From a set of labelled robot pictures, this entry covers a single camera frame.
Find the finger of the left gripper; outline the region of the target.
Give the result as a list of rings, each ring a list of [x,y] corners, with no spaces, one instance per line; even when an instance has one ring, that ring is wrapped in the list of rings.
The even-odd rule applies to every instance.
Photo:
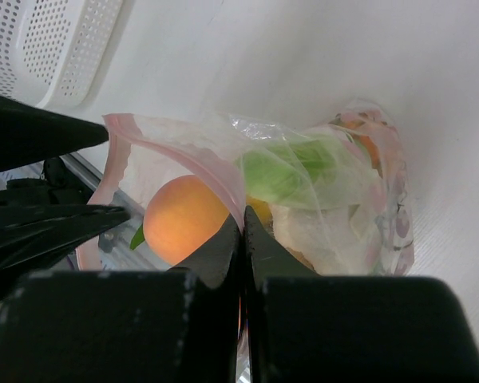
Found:
[[[0,172],[103,144],[101,124],[0,96]]]
[[[0,207],[0,301],[24,274],[51,268],[76,247],[130,219],[123,207]]]

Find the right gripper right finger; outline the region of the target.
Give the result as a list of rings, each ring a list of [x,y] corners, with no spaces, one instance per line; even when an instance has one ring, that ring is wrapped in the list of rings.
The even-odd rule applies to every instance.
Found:
[[[244,213],[254,382],[479,382],[454,292],[426,277],[321,276]]]

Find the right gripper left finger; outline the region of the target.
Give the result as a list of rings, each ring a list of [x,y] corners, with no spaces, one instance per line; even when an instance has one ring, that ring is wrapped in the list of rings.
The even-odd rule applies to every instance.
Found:
[[[233,382],[234,219],[167,271],[40,271],[0,309],[0,382]]]

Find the pink orange toy peach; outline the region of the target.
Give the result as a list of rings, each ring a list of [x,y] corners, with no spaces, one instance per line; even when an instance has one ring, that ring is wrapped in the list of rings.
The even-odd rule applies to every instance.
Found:
[[[229,211],[193,175],[166,183],[149,202],[143,234],[149,248],[171,266],[182,262],[222,227]]]

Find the white green toy cabbage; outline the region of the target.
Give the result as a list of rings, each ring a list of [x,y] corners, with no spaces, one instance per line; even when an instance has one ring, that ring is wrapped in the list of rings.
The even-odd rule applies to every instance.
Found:
[[[350,133],[315,128],[257,140],[235,161],[248,196],[269,205],[275,239],[320,274],[370,274],[382,180]]]

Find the clear zip top bag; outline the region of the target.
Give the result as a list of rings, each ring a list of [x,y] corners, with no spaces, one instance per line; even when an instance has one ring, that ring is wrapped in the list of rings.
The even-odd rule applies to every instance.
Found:
[[[90,203],[130,198],[141,267],[175,266],[246,207],[317,274],[402,275],[414,263],[404,151],[378,105],[353,101],[310,128],[227,113],[104,121],[109,154]]]

